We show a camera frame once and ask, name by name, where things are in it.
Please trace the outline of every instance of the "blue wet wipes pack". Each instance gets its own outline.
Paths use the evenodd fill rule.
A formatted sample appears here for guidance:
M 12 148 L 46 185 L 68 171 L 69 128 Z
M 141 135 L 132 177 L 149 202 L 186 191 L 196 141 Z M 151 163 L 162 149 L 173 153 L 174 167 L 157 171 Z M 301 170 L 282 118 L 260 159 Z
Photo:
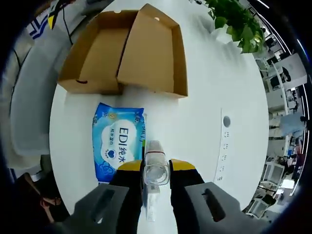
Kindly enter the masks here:
M 110 182 L 123 163 L 142 159 L 145 140 L 143 111 L 143 108 L 98 105 L 93 118 L 92 141 L 99 182 Z

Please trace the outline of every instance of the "black wire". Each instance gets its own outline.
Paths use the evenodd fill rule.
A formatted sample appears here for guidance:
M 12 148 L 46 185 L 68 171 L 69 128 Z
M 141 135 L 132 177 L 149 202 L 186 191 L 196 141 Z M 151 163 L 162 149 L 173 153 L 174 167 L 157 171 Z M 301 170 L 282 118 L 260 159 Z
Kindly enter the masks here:
M 16 53 L 16 50 L 13 48 L 13 51 L 14 51 L 14 54 L 16 56 L 16 60 L 18 61 L 18 65 L 19 65 L 19 70 L 21 69 L 21 63 L 20 63 L 20 59 L 19 59 L 19 56 L 18 54 Z
M 65 21 L 65 10 L 64 10 L 64 8 L 65 7 L 63 7 L 63 20 L 64 20 L 64 24 L 65 24 L 65 27 L 66 27 L 66 31 L 67 31 L 67 35 L 68 35 L 69 41 L 70 41 L 71 45 L 73 45 L 72 39 L 71 39 L 70 34 L 69 34 L 69 30 L 68 30 L 68 27 L 67 27 L 67 23 Z

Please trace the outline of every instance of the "cardboard box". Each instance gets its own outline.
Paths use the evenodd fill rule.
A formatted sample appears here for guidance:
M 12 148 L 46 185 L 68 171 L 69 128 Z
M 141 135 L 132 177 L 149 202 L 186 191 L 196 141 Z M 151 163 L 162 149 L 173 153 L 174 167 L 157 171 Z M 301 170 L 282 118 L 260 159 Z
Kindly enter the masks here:
M 121 94 L 123 85 L 134 84 L 186 97 L 180 27 L 149 4 L 102 12 L 73 45 L 58 83 L 72 93 Z

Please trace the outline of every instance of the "green plant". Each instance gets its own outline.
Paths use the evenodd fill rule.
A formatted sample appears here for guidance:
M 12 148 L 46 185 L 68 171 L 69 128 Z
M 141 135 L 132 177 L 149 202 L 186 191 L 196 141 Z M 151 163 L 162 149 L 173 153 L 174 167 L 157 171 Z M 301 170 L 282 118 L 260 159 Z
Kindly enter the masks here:
M 233 41 L 239 41 L 238 47 L 242 53 L 261 51 L 264 34 L 259 23 L 244 9 L 238 0 L 205 0 L 211 9 L 208 14 L 214 19 L 215 28 L 229 27 L 227 33 Z

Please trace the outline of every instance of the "white table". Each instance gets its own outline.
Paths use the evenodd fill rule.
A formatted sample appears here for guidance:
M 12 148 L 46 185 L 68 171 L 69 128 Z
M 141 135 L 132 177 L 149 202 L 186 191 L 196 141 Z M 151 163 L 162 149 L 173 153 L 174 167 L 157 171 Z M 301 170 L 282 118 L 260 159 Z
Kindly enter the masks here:
M 252 54 L 239 54 L 233 44 L 215 41 L 206 28 L 213 23 L 204 6 L 188 0 L 115 0 L 105 11 L 140 9 L 150 3 L 181 26 L 187 62 L 189 96 L 172 99 L 127 87 L 122 96 L 74 95 L 59 85 L 50 119 L 50 152 L 59 192 L 69 213 L 94 189 L 92 118 L 98 103 L 144 107 L 147 140 L 159 140 L 167 159 L 194 164 L 213 181 L 221 140 L 221 109 L 231 118 L 231 159 L 222 188 L 244 209 L 260 181 L 268 147 L 268 106 Z M 139 232 L 176 232 L 169 186 L 161 187 L 154 230 L 146 230 L 141 213 Z

